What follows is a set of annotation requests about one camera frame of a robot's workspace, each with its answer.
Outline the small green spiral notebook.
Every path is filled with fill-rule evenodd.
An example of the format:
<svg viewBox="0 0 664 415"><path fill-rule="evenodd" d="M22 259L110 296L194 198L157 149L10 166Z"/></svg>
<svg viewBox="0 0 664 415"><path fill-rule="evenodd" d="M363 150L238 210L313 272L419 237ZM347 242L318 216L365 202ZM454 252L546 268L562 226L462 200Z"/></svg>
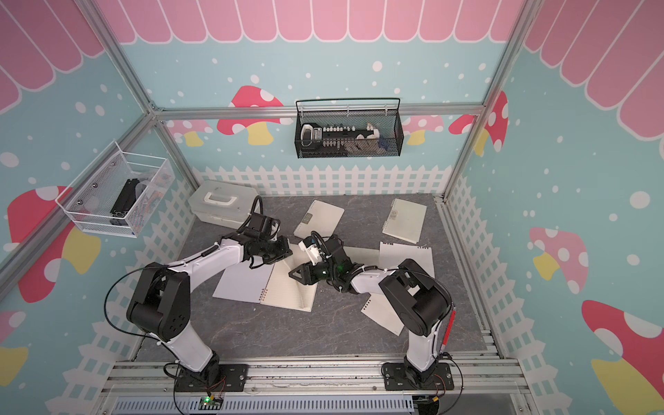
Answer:
<svg viewBox="0 0 664 415"><path fill-rule="evenodd" d="M311 312L317 286L302 285L289 276L290 271L310 261L298 247L290 246L292 256L274 265L251 270L247 261L226 269L213 297Z"/></svg>

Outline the large cream spiral notebook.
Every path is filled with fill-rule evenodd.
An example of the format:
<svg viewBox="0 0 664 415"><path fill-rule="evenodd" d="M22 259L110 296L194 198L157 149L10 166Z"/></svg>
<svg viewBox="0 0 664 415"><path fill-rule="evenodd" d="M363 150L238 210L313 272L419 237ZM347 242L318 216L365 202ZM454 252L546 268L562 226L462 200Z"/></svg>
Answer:
<svg viewBox="0 0 664 415"><path fill-rule="evenodd" d="M304 239L316 231L323 237L330 237L342 219L344 209L326 202L315 200L297 225L294 235Z"/></svg>

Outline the torn white page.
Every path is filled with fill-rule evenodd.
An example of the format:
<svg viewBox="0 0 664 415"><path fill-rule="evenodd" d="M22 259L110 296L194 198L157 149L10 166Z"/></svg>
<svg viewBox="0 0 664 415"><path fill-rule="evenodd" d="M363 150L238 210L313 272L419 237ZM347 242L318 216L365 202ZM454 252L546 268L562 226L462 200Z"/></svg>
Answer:
<svg viewBox="0 0 664 415"><path fill-rule="evenodd" d="M380 243L379 266L384 269L397 268L404 260L413 259L434 278L435 269L432 249L403 244Z"/></svg>

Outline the cream spiral notebook with label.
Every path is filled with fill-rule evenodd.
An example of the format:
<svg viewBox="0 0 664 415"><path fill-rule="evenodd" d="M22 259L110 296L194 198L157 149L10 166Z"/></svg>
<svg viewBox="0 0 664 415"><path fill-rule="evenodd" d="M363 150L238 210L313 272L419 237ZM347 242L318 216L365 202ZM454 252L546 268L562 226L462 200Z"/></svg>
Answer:
<svg viewBox="0 0 664 415"><path fill-rule="evenodd" d="M427 206L394 199L382 232L388 236L417 244L424 226Z"/></svg>

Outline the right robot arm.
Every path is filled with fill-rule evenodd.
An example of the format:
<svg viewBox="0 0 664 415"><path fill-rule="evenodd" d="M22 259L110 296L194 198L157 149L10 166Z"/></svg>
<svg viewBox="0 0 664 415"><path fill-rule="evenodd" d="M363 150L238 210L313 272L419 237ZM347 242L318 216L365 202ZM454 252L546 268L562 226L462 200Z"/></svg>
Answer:
<svg viewBox="0 0 664 415"><path fill-rule="evenodd" d="M456 316L449 291L428 273L429 248L383 244L377 265L351 259L335 234L312 232L299 244L308 260L289 272L302 285L325 282L340 293L382 295L389 316L409 332L406 370L419 381L428 379L444 352Z"/></svg>

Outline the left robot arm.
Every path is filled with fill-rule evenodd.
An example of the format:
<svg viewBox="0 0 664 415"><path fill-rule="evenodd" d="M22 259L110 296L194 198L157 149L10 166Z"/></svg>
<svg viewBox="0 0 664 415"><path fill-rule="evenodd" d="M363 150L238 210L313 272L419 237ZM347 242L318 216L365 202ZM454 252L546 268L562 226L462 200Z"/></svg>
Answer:
<svg viewBox="0 0 664 415"><path fill-rule="evenodd" d="M252 213L238 229L188 258L139 269L126 320L141 330L141 337L161 342L182 368L193 375L208 374L218 365L218 355L190 323L191 293L230 267L268 266L291 256L288 239L279 230L279 220Z"/></svg>

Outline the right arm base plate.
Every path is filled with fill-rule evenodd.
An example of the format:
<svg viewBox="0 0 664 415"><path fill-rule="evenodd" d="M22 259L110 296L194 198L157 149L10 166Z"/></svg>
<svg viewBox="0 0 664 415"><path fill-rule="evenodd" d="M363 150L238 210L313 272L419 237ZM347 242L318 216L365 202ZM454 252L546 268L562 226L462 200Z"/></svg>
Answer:
<svg viewBox="0 0 664 415"><path fill-rule="evenodd" d="M439 392L449 392L455 389L448 363L435 362L425 372L420 372L410 363L386 362L381 367L381 375L387 391L438 390Z"/></svg>

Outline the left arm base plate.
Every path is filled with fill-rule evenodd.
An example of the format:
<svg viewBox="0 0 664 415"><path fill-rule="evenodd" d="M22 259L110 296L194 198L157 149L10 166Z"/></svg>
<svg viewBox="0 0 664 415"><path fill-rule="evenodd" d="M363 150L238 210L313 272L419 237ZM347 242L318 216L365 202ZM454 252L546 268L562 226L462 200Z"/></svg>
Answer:
<svg viewBox="0 0 664 415"><path fill-rule="evenodd" d="M204 368L202 372L183 369L177 376L177 393L243 392L247 381L247 364L218 364Z"/></svg>

